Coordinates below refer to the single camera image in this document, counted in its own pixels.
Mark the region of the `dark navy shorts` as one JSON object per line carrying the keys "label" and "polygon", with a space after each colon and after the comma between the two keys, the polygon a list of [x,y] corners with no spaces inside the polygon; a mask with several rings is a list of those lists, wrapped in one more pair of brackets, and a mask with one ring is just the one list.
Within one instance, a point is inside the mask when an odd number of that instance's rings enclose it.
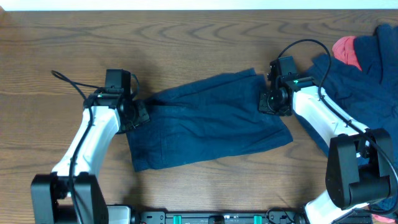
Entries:
{"label": "dark navy shorts", "polygon": [[259,112],[263,75],[250,68],[156,93],[149,122],[127,134],[136,172],[254,154],[292,142],[275,115]]}

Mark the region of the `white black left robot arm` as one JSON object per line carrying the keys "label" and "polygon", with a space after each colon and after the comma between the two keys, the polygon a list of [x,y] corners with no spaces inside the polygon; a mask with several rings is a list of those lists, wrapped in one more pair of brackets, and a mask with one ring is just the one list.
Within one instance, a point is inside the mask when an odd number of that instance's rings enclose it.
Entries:
{"label": "white black left robot arm", "polygon": [[83,119],[70,147],[49,174],[30,185],[36,223],[137,223],[129,205],[108,205],[98,183],[116,134],[149,121],[146,106],[124,94],[93,93],[83,103]]}

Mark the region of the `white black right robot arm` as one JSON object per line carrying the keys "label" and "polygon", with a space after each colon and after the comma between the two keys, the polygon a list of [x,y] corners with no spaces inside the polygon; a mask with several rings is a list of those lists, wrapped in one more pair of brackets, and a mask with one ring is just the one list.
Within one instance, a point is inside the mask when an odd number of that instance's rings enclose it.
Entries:
{"label": "white black right robot arm", "polygon": [[334,223],[397,196],[392,139],[344,112],[311,78],[287,81],[259,94],[259,111],[303,118],[328,147],[326,190],[296,223]]}

